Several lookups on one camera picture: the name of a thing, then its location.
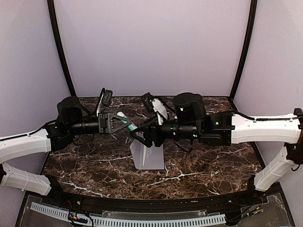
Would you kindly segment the cream lined letter paper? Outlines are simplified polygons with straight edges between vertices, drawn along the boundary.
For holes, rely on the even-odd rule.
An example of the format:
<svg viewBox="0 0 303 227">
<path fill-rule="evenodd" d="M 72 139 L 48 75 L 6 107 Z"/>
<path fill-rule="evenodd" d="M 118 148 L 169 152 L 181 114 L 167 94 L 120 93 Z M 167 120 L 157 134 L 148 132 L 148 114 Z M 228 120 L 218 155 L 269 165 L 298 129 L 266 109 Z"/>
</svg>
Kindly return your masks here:
<svg viewBox="0 0 303 227">
<path fill-rule="evenodd" d="M 145 165 L 146 154 L 147 154 L 147 147 L 144 145 L 144 146 L 143 146 L 143 159 L 142 159 L 142 166 L 144 166 L 144 165 Z"/>
</svg>

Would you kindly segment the white green glue stick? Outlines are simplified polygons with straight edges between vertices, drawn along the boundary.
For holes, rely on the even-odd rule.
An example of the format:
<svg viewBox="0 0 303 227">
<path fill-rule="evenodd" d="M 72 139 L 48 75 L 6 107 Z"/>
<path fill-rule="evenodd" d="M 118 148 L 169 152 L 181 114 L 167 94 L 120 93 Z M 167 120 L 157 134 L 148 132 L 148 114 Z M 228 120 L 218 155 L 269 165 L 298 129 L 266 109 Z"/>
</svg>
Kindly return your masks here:
<svg viewBox="0 0 303 227">
<path fill-rule="evenodd" d="M 127 118 L 127 116 L 123 113 L 123 112 L 118 112 L 117 113 L 118 116 L 123 117 L 123 118 Z M 125 120 L 120 120 L 123 124 L 127 124 L 127 121 Z M 129 131 L 133 131 L 135 129 L 137 129 L 137 126 L 134 123 L 129 124 L 128 126 Z"/>
</svg>

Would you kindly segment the grey paper envelope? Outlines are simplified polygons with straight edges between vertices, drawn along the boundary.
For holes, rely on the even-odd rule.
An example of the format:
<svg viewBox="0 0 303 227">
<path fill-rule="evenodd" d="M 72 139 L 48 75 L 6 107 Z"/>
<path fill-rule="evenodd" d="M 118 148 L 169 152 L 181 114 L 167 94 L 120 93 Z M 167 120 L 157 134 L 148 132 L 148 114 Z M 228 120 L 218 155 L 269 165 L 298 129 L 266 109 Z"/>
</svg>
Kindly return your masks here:
<svg viewBox="0 0 303 227">
<path fill-rule="evenodd" d="M 130 151 L 134 161 L 134 166 L 139 170 L 164 170 L 164 150 L 163 145 L 160 147 L 152 146 L 147 148 L 145 165 L 142 166 L 143 144 L 134 140 L 130 145 Z"/>
</svg>

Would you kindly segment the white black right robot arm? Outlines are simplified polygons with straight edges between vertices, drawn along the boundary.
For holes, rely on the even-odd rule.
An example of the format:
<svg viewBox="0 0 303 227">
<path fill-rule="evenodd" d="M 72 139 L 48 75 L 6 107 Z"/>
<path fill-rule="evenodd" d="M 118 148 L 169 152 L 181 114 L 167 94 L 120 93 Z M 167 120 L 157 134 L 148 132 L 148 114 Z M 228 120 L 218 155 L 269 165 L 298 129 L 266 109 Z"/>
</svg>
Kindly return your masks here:
<svg viewBox="0 0 303 227">
<path fill-rule="evenodd" d="M 242 194 L 242 202 L 252 205 L 287 171 L 303 164 L 303 111 L 281 116 L 247 116 L 237 111 L 208 115 L 200 94 L 185 92 L 173 98 L 174 119 L 166 115 L 168 106 L 150 93 L 141 100 L 155 116 L 130 132 L 147 147 L 160 147 L 165 140 L 189 140 L 208 146 L 229 146 L 245 142 L 282 142 L 277 156 L 254 176 L 253 187 Z"/>
</svg>

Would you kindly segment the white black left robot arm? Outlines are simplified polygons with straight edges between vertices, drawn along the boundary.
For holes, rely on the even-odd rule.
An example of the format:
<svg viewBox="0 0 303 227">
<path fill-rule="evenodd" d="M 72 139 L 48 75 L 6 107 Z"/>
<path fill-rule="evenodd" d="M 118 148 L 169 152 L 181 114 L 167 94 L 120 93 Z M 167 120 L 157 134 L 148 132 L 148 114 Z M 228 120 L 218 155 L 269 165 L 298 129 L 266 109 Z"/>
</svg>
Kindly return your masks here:
<svg viewBox="0 0 303 227">
<path fill-rule="evenodd" d="M 57 110 L 57 119 L 41 128 L 0 139 L 0 185 L 48 196 L 56 206 L 63 206 L 67 196 L 55 177 L 20 170 L 7 161 L 62 150 L 74 142 L 76 135 L 113 134 L 129 126 L 131 121 L 112 113 L 92 115 L 76 96 L 63 99 Z"/>
</svg>

